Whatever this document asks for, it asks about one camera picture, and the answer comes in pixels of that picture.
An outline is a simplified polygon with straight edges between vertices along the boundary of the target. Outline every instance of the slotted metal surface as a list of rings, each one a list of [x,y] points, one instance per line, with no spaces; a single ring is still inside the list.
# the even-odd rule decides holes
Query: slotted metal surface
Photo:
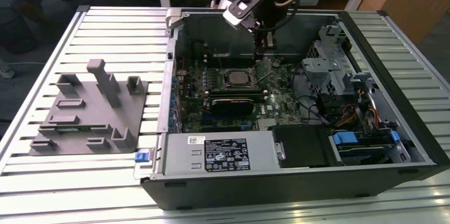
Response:
[[[402,184],[376,197],[165,212],[156,207],[135,179],[133,154],[28,156],[30,137],[37,134],[38,123],[58,92],[52,85],[57,74],[72,72],[82,81],[92,80],[82,68],[92,58],[111,63],[107,70],[116,72],[119,81],[128,75],[139,75],[151,81],[139,148],[155,146],[155,114],[163,87],[159,64],[164,62],[167,42],[164,15],[164,9],[144,7],[92,7],[86,14],[77,14],[73,31],[69,28],[60,49],[48,62],[49,71],[42,75],[42,84],[36,86],[36,95],[30,92],[30,98],[25,100],[24,106],[29,102],[29,108],[18,112],[12,123],[12,126],[17,125],[16,132],[12,130],[5,135],[10,135],[12,141],[0,161],[0,223],[287,223],[317,219],[327,223],[450,221],[446,209],[450,204],[448,171],[424,181]],[[117,22],[117,16],[131,16],[143,22]],[[404,45],[403,36],[388,26],[387,20],[374,13],[352,13],[351,16],[438,142],[450,153],[450,92],[442,79],[423,57]],[[101,22],[86,23],[85,17]],[[105,45],[108,38],[104,37],[143,39],[137,39],[140,43]],[[359,55],[355,57],[364,69]]]

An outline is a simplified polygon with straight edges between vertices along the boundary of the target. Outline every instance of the blue tab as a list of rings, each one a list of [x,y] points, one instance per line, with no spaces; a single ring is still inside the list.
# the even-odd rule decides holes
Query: blue tab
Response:
[[[399,136],[399,133],[396,133],[396,131],[391,131],[391,136],[395,142],[400,140],[400,136]]]
[[[149,162],[149,153],[137,152],[135,155],[135,162]]]
[[[335,145],[340,144],[340,138],[339,138],[339,135],[334,134],[334,135],[332,135],[332,140],[335,141]]]
[[[335,141],[335,144],[358,143],[356,135],[354,135],[354,132],[336,132],[332,135],[332,139]]]

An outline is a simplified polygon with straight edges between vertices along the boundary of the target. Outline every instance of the warning label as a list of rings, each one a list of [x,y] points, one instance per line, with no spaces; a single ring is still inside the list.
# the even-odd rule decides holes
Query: warning label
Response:
[[[204,140],[204,170],[249,170],[247,140]]]

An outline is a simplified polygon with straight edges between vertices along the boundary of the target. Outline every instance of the barcode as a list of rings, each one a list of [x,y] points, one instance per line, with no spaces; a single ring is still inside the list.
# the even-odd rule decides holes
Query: barcode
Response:
[[[188,136],[188,144],[204,144],[204,136]]]

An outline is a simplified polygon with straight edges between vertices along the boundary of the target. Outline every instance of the circuit board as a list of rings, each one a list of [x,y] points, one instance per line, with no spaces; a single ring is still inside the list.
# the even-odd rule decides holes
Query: circuit board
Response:
[[[205,62],[192,61],[181,78],[181,132],[257,131],[272,125],[301,123],[288,87],[292,67],[276,57],[265,57],[249,68],[211,68]],[[245,116],[216,116],[209,110],[208,93],[213,91],[227,96],[235,91],[255,91],[263,93],[263,100],[253,103]]]

